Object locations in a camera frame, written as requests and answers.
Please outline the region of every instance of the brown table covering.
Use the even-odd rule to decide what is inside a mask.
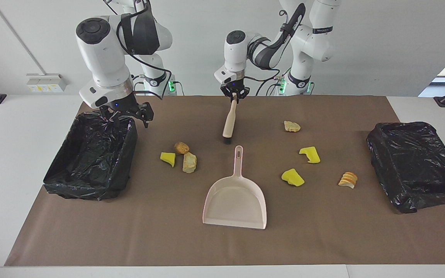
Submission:
[[[221,136],[228,98],[138,98],[146,100],[155,117],[148,129],[137,122],[127,189],[98,202],[42,188],[5,265],[445,264],[445,205],[397,213],[370,165],[367,134],[398,121],[385,97],[247,97],[230,146]],[[302,130],[285,132],[284,120]],[[176,141],[197,156],[196,172],[182,172],[181,156],[175,168],[159,160]],[[263,231],[202,223],[205,196],[233,173],[237,144],[243,175],[265,195]],[[307,146],[319,164],[298,155]],[[280,179],[291,168],[304,185]],[[353,190],[337,186],[345,171],[359,177]]]

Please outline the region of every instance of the white table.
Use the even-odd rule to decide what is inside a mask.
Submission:
[[[431,98],[388,99],[402,122],[428,122],[445,143],[445,109],[438,107]],[[445,276],[445,265],[2,267],[80,104],[78,96],[10,95],[0,105],[0,277]]]

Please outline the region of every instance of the yellow food piece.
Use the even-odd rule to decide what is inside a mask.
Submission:
[[[171,164],[171,167],[175,166],[175,158],[176,158],[175,153],[161,153],[161,160]]]
[[[300,125],[290,121],[284,121],[284,130],[289,132],[297,132],[301,129]]]
[[[357,185],[358,177],[353,174],[352,172],[346,172],[341,177],[341,180],[339,181],[339,186],[348,186],[349,188],[353,189],[355,188],[355,185]]]
[[[185,154],[190,151],[190,147],[183,142],[176,142],[175,152],[179,154]]]
[[[309,163],[319,163],[320,158],[318,157],[317,149],[315,149],[314,146],[312,147],[306,147],[300,149],[299,154],[306,154],[307,158],[309,159]]]
[[[283,181],[287,181],[290,185],[300,186],[305,183],[303,178],[296,172],[295,169],[289,169],[281,175]]]
[[[197,168],[197,157],[188,152],[183,155],[183,172],[193,173]]]

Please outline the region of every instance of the dustpan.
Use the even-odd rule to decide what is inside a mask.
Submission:
[[[205,224],[265,229],[267,210],[262,190],[241,175],[243,147],[234,149],[232,176],[216,181],[205,198]]]

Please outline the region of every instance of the black plastic bag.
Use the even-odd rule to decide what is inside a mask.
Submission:
[[[445,146],[424,122],[379,123],[367,144],[375,173],[402,213],[445,204]]]
[[[119,126],[98,111],[78,115],[51,164],[44,187],[63,198],[102,200],[125,189],[137,140],[135,122]]]

